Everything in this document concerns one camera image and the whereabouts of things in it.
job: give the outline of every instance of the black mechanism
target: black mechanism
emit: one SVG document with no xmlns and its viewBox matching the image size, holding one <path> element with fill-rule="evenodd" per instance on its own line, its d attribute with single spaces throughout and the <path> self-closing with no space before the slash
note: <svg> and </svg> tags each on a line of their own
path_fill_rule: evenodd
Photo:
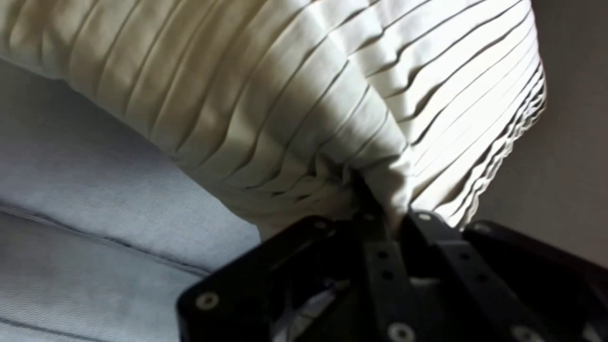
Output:
<svg viewBox="0 0 608 342">
<path fill-rule="evenodd" d="M 182 342 L 269 342 L 323 290 L 334 300 L 298 342 L 608 340 L 606 269 L 492 222 L 459 231 L 431 212 L 406 216 L 393 239 L 380 207 L 361 207 L 345 222 L 304 218 L 188 288 Z"/>
</svg>

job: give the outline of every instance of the gathered fabric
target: gathered fabric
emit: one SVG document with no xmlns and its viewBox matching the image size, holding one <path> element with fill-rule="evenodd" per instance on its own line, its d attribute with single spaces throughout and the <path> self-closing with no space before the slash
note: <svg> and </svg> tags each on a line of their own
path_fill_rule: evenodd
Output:
<svg viewBox="0 0 608 342">
<path fill-rule="evenodd" d="M 467 222 L 545 104 L 530 0 L 2 0 L 0 57 L 64 79 L 268 237 Z"/>
</svg>

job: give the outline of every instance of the pleated fabric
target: pleated fabric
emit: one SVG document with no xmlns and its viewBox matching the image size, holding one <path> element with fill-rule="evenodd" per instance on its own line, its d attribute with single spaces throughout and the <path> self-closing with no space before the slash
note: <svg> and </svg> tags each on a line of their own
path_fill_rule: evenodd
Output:
<svg viewBox="0 0 608 342">
<path fill-rule="evenodd" d="M 545 102 L 528 0 L 0 0 L 0 55 L 264 235 L 349 216 L 353 174 L 391 226 L 410 207 L 467 222 Z"/>
</svg>

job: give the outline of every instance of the white pleated cushion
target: white pleated cushion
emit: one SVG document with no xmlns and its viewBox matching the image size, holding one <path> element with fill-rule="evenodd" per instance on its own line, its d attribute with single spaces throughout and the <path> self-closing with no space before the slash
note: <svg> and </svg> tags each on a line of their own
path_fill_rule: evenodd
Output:
<svg viewBox="0 0 608 342">
<path fill-rule="evenodd" d="M 477 207 L 543 108 L 528 0 L 2 0 L 0 55 L 66 79 L 264 235 Z"/>
</svg>

